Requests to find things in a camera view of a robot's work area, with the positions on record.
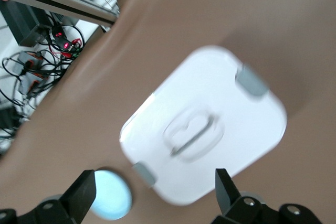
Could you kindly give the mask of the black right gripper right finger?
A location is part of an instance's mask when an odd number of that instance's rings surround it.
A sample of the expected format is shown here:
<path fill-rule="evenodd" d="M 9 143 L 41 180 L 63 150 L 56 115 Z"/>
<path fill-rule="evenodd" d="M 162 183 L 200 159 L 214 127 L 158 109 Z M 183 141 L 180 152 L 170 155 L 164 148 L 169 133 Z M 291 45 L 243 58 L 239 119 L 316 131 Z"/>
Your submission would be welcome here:
<path fill-rule="evenodd" d="M 243 196 L 224 168 L 215 171 L 215 193 L 222 214 L 212 223 L 321 223 L 305 206 L 283 204 L 273 210 L 253 196 Z"/>

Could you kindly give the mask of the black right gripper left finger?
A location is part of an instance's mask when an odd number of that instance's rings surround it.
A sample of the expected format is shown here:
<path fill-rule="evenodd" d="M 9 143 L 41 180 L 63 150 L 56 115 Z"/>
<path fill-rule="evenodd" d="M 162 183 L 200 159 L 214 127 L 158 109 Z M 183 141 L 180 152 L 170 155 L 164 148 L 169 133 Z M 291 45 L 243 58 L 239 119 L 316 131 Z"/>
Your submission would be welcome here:
<path fill-rule="evenodd" d="M 1 210 L 1 223 L 82 223 L 96 197 L 93 170 L 85 170 L 60 196 L 42 202 L 18 216 L 14 209 Z"/>

